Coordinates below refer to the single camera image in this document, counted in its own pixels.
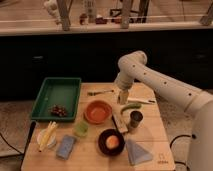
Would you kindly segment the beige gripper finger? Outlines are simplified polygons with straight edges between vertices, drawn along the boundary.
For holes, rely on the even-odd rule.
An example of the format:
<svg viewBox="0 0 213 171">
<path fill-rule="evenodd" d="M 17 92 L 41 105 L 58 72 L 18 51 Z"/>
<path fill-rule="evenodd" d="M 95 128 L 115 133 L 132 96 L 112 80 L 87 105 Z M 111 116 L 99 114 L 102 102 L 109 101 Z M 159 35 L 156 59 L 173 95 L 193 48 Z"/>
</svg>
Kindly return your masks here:
<svg viewBox="0 0 213 171">
<path fill-rule="evenodd" d="M 120 90 L 118 94 L 117 102 L 120 105 L 124 105 L 127 102 L 128 96 L 129 96 L 128 90 Z"/>
</svg>

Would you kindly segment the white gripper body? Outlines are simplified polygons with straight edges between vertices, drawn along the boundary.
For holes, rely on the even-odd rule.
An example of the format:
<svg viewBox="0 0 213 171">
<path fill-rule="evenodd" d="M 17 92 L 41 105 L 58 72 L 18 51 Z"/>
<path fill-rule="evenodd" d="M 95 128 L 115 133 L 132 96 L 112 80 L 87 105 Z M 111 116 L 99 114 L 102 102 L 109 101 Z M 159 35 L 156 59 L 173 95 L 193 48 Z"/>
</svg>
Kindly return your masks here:
<svg viewBox="0 0 213 171">
<path fill-rule="evenodd" d="M 115 84 L 121 90 L 129 90 L 133 85 L 133 79 L 130 77 L 118 75 L 115 79 Z"/>
</svg>

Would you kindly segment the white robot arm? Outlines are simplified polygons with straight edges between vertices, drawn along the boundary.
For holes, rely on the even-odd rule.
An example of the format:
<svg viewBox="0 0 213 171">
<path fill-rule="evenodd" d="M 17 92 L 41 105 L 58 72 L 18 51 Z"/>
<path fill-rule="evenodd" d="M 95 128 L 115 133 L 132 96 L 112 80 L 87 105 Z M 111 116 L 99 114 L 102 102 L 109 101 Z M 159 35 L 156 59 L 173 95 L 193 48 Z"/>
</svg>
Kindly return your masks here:
<svg viewBox="0 0 213 171">
<path fill-rule="evenodd" d="M 194 114 L 192 138 L 189 145 L 186 167 L 189 171 L 213 171 L 213 94 L 186 84 L 146 66 L 147 56 L 143 51 L 122 56 L 118 60 L 115 83 L 120 89 L 118 102 L 124 104 L 134 80 L 153 89 L 166 100 Z"/>
</svg>

